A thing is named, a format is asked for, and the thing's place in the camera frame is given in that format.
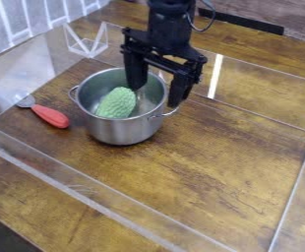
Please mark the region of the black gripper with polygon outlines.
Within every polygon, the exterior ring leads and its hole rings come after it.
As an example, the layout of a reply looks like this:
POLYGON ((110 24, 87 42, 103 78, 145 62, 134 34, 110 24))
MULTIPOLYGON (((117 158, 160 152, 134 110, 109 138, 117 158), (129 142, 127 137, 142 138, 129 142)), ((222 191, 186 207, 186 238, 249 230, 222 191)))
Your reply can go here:
POLYGON ((177 108, 201 81, 206 57, 192 47, 192 31, 205 32, 193 23, 196 0, 149 0, 149 23, 145 31, 125 28, 121 46, 129 87, 137 91, 147 82, 153 65, 174 74, 169 102, 177 108))

